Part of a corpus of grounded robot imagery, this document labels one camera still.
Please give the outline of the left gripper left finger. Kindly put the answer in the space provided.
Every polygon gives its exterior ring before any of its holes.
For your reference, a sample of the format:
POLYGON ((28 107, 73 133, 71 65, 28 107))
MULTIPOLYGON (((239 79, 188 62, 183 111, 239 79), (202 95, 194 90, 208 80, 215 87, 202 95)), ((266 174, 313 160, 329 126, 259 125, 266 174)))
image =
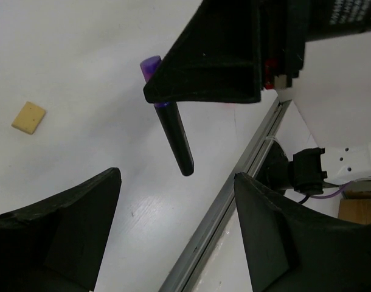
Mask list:
POLYGON ((119 199, 116 167, 0 215, 0 291, 93 291, 119 199))

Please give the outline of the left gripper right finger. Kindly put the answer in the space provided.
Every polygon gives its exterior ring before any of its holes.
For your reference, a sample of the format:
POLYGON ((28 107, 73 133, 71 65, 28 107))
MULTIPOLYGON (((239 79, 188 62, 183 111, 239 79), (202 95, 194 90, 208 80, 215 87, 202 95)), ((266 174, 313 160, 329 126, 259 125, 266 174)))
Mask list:
POLYGON ((371 291, 371 224, 309 209, 245 173, 234 191, 254 291, 371 291))

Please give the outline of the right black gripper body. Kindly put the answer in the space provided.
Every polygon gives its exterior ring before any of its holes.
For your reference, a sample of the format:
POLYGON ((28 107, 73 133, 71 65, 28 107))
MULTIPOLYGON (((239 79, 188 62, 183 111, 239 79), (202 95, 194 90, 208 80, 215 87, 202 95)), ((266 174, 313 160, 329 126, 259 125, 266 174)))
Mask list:
POLYGON ((263 85, 286 89, 303 69, 310 1, 261 1, 263 85))

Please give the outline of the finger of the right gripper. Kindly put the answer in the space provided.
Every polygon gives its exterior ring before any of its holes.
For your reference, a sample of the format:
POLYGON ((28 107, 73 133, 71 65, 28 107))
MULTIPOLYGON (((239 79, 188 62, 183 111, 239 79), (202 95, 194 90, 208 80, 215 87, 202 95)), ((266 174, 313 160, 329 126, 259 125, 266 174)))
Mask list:
POLYGON ((259 1, 203 1, 144 86, 148 103, 258 103, 259 1))

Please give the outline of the black purple usb stick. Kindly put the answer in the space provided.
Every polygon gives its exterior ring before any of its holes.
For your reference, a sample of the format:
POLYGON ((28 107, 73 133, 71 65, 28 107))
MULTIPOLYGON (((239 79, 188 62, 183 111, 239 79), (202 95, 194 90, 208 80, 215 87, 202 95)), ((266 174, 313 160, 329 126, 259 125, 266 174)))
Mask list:
POLYGON ((194 173, 194 160, 176 103, 181 92, 173 83, 165 83, 161 62, 161 57, 154 55, 140 63, 145 79, 144 97, 155 108, 180 172, 190 176, 194 173))

